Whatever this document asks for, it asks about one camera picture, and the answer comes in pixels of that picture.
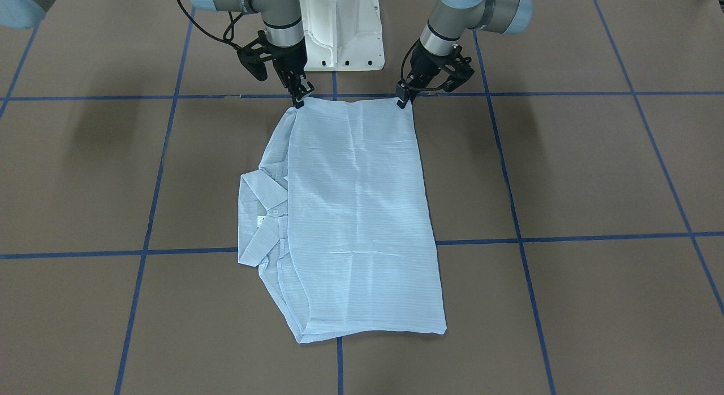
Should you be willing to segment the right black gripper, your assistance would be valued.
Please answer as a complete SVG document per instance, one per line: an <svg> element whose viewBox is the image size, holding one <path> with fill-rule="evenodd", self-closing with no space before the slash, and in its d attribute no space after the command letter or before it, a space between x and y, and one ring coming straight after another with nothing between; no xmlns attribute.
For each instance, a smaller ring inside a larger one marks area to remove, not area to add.
<svg viewBox="0 0 724 395"><path fill-rule="evenodd" d="M255 40L243 47L237 46L237 56L241 65L260 82L268 79L265 63L271 61L283 87L293 98L295 109L303 107L304 99L314 91L305 73L308 60L305 39L290 47L280 47L269 41L266 32L259 32Z"/></svg>

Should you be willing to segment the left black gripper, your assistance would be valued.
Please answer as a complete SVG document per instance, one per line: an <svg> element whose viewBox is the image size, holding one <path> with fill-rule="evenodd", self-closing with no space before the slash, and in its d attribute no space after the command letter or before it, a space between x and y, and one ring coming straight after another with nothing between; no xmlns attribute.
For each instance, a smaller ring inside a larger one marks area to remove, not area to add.
<svg viewBox="0 0 724 395"><path fill-rule="evenodd" d="M452 45L448 55L435 55L427 51L418 40L406 52L400 68L400 80L395 88L397 107L405 109L409 100L414 100L421 92L445 91L452 92L472 77L471 57L461 55L462 47ZM447 74L447 79L437 87L429 84L440 72Z"/></svg>

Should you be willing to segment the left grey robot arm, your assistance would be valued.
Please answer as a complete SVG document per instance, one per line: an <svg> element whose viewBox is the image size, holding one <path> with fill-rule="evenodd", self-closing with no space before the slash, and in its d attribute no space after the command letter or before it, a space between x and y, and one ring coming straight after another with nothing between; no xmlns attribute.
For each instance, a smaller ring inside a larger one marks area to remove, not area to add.
<svg viewBox="0 0 724 395"><path fill-rule="evenodd" d="M395 89L405 109L421 92L450 93L473 75L458 44L465 31L517 35L532 20L531 0L438 0L422 33L406 52Z"/></svg>

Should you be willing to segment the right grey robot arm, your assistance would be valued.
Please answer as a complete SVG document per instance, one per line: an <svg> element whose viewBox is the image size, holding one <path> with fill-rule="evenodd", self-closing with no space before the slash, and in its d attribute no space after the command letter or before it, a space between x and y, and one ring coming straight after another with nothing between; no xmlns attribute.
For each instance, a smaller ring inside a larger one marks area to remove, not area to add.
<svg viewBox="0 0 724 395"><path fill-rule="evenodd" d="M45 19L57 0L1 0L1 24L15 29L33 29ZM268 79L271 62L295 108L314 91L305 66L308 62L300 0L189 0L196 9L225 12L230 21L221 36L204 29L182 0L175 0L189 22L207 37L231 47L238 60L259 82ZM235 26L248 14L259 14L264 28L246 45L234 42Z"/></svg>

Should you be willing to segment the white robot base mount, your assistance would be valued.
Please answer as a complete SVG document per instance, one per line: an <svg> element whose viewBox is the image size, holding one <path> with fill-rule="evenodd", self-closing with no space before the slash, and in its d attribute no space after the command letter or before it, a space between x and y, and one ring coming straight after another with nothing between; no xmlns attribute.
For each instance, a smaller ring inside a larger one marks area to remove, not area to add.
<svg viewBox="0 0 724 395"><path fill-rule="evenodd" d="M385 65L378 0L300 0L306 72L367 72Z"/></svg>

